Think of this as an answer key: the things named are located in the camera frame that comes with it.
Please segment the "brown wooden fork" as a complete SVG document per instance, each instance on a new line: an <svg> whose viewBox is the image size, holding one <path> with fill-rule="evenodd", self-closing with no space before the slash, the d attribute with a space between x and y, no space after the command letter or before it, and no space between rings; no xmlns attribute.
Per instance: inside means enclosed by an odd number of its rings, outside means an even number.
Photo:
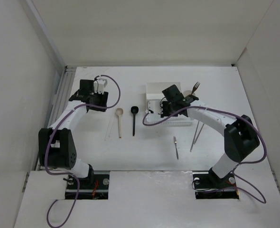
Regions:
<svg viewBox="0 0 280 228"><path fill-rule="evenodd" d="M192 96L195 93L195 91L199 88L199 86L200 86L200 82L196 82L189 96Z"/></svg>

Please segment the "clear chopstick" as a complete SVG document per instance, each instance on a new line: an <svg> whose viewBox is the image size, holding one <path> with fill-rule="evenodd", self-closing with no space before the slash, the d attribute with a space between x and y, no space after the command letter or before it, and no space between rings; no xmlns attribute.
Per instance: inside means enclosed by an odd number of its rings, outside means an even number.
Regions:
<svg viewBox="0 0 280 228"><path fill-rule="evenodd" d="M114 117L112 116L110 118L108 128L107 128L107 132L106 132L106 135L105 135L105 140L106 141L110 140L110 138L111 138L110 135L111 135L111 131L112 131L113 122L114 122Z"/></svg>

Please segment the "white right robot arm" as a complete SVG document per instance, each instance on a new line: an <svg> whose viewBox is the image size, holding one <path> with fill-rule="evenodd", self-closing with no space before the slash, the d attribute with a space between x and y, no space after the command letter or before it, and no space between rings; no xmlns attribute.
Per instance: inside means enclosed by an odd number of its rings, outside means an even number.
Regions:
<svg viewBox="0 0 280 228"><path fill-rule="evenodd" d="M171 85L162 93L167 100L164 116L182 114L204 123L224 137L224 154L208 171L211 186L219 187L223 184L232 169L260 145L248 116L236 117L234 114L214 110L194 95L183 96L176 85Z"/></svg>

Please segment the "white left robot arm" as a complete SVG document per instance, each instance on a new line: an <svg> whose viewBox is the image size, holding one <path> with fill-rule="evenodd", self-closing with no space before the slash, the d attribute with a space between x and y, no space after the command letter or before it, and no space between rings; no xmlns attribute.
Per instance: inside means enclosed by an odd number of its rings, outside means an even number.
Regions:
<svg viewBox="0 0 280 228"><path fill-rule="evenodd" d="M75 175L86 189L94 184L94 172L90 164L77 158L72 131L89 110L106 111L106 86L106 79L81 79L79 89L71 95L60 117L38 133L40 165Z"/></svg>

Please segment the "white paper cup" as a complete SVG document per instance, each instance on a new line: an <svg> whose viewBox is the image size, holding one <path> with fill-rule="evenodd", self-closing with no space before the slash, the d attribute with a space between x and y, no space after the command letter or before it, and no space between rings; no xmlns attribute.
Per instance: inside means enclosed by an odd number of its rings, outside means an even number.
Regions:
<svg viewBox="0 0 280 228"><path fill-rule="evenodd" d="M186 90L183 92L183 96L184 96L184 101L194 101L194 100L198 100L199 98L196 96L195 92L191 91L191 90Z"/></svg>

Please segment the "white square box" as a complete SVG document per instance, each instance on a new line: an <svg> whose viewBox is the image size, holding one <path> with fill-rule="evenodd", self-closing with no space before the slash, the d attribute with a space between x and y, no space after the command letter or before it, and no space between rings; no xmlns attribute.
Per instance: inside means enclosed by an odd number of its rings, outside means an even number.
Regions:
<svg viewBox="0 0 280 228"><path fill-rule="evenodd" d="M162 91L168 87L176 85L179 91L181 91L180 82L152 82L146 83L146 103L152 100L160 100L164 97Z"/></svg>

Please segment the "white perforated basket tray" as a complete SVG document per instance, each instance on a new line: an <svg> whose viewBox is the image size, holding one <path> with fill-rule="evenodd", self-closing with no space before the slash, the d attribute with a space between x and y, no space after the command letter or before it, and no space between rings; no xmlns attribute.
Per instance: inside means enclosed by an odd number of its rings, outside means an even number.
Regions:
<svg viewBox="0 0 280 228"><path fill-rule="evenodd" d="M164 119L166 119L166 117L161 118L160 114L153 113L153 114L148 114L144 123L155 124ZM162 122L161 124L166 125L166 126L190 126L193 121L194 121L194 119L191 119L184 115L178 115L178 116L173 116L173 117L169 118L168 120Z"/></svg>

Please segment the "metal chopstick left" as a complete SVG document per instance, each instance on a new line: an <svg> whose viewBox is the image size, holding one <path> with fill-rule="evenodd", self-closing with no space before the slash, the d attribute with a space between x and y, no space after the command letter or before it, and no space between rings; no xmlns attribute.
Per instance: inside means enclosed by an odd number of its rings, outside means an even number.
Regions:
<svg viewBox="0 0 280 228"><path fill-rule="evenodd" d="M199 133L199 132L200 132L200 130L199 130L199 124L200 124L200 121L197 121L197 125L196 125L196 129L195 129L194 137L193 137L192 144L191 144L191 147L190 147L190 152L192 152L193 147L194 147L196 141L198 140L198 137L199 137L199 134L200 134L200 133Z"/></svg>

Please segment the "beige wooden spoon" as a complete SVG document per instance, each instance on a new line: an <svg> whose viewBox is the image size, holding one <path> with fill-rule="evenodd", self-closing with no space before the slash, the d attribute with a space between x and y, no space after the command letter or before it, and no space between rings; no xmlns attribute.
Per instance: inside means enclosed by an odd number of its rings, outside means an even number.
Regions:
<svg viewBox="0 0 280 228"><path fill-rule="evenodd" d="M121 139L121 118L123 116L123 109L122 108L117 108L115 113L118 117L119 138Z"/></svg>

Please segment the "small metal fork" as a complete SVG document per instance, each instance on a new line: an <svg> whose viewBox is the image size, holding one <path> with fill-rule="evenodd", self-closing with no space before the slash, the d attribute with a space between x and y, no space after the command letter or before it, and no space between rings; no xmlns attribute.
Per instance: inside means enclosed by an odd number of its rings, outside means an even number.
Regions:
<svg viewBox="0 0 280 228"><path fill-rule="evenodd" d="M177 138L176 136L173 136L174 139L174 145L175 145L175 151L176 151L176 158L179 160L179 154L178 154L178 148L177 148Z"/></svg>

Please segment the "black spoon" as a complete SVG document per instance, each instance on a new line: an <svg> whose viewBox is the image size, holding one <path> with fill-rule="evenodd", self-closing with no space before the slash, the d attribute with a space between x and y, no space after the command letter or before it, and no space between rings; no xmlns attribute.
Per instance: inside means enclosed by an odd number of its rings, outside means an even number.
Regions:
<svg viewBox="0 0 280 228"><path fill-rule="evenodd" d="M138 112L139 112L139 108L137 106L131 107L131 114L133 116L132 136L135 136L136 115Z"/></svg>

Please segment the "aluminium rail frame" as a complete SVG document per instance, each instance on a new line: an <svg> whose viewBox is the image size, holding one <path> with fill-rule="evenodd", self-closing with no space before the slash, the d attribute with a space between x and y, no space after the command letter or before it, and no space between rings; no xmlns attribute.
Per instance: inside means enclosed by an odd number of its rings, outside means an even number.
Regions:
<svg viewBox="0 0 280 228"><path fill-rule="evenodd" d="M52 85L52 95L45 120L45 127L48 127L62 114L67 106L67 100L72 90L76 68L70 67L65 63L34 2L32 0L21 0L20 4L40 43L56 69Z"/></svg>

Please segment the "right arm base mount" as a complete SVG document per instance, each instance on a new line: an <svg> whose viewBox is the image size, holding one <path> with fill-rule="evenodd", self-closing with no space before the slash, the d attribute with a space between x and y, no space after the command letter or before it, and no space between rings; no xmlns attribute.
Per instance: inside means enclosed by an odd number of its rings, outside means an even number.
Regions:
<svg viewBox="0 0 280 228"><path fill-rule="evenodd" d="M197 200L239 199L235 176L232 173L223 179L210 175L208 171L192 172L192 188Z"/></svg>

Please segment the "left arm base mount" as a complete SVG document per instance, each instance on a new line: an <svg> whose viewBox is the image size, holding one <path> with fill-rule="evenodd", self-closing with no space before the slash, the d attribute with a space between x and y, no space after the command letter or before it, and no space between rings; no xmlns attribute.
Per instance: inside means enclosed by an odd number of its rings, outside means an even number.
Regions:
<svg viewBox="0 0 280 228"><path fill-rule="evenodd" d="M63 178L67 182L65 199L73 200L77 193L77 181L71 175ZM110 172L95 171L92 180L79 179L78 200L107 200L109 196Z"/></svg>

